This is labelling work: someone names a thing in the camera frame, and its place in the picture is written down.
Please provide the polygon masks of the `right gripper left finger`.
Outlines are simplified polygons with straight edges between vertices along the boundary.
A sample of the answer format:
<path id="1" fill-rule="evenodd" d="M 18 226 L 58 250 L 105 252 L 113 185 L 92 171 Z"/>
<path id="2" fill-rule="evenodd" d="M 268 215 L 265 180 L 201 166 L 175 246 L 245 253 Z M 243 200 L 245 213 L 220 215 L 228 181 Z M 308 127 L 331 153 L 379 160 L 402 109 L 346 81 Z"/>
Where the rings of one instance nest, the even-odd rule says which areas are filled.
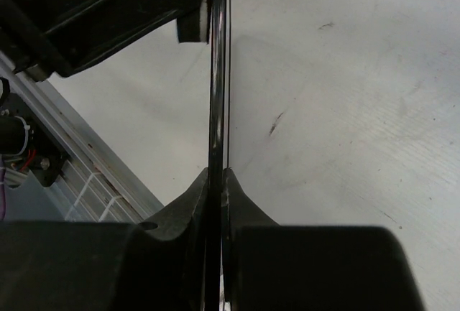
<path id="1" fill-rule="evenodd" d="M 208 173 L 140 224 L 1 226 L 3 310 L 198 310 Z"/>

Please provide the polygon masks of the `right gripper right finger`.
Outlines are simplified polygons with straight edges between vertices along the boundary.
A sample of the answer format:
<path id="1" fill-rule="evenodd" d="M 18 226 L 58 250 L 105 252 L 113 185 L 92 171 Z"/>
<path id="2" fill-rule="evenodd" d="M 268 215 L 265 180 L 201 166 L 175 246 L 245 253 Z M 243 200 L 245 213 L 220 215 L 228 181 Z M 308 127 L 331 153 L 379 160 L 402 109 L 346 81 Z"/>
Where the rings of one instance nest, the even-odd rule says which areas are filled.
<path id="1" fill-rule="evenodd" d="M 233 310 L 422 310 L 396 237 L 378 226 L 282 226 L 232 170 L 222 193 L 225 300 Z"/>

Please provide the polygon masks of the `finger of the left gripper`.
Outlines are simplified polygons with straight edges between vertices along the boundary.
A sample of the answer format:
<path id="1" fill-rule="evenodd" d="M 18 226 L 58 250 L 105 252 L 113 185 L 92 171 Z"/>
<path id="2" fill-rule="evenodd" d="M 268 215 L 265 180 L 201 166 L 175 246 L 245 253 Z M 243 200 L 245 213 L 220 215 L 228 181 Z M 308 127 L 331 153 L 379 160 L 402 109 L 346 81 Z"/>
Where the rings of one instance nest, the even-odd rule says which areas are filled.
<path id="1" fill-rule="evenodd" d="M 169 22 L 200 41 L 201 0 L 1 0 L 1 51 L 17 72 L 69 77 Z"/>

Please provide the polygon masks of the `small black-framed whiteboard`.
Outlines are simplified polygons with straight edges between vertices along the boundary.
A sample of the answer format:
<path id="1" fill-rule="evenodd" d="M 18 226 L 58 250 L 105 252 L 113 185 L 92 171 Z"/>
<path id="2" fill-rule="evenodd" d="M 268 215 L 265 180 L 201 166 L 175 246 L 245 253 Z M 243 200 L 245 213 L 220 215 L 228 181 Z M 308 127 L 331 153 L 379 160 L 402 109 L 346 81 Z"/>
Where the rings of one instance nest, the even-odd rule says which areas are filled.
<path id="1" fill-rule="evenodd" d="M 211 82 L 206 199 L 204 309 L 218 310 L 221 269 L 221 194 L 224 171 L 225 90 L 227 76 L 227 1 L 210 4 Z"/>

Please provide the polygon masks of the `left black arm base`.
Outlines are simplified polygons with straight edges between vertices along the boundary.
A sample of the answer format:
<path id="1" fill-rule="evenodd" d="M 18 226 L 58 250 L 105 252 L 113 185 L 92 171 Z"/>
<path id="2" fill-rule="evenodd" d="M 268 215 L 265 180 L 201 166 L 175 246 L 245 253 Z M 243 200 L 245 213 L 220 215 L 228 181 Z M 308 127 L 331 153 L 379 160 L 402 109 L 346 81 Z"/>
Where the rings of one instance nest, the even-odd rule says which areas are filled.
<path id="1" fill-rule="evenodd" d="M 32 173 L 43 187 L 51 186 L 68 158 L 67 152 L 32 109 L 1 78 L 1 158 L 6 168 Z"/>

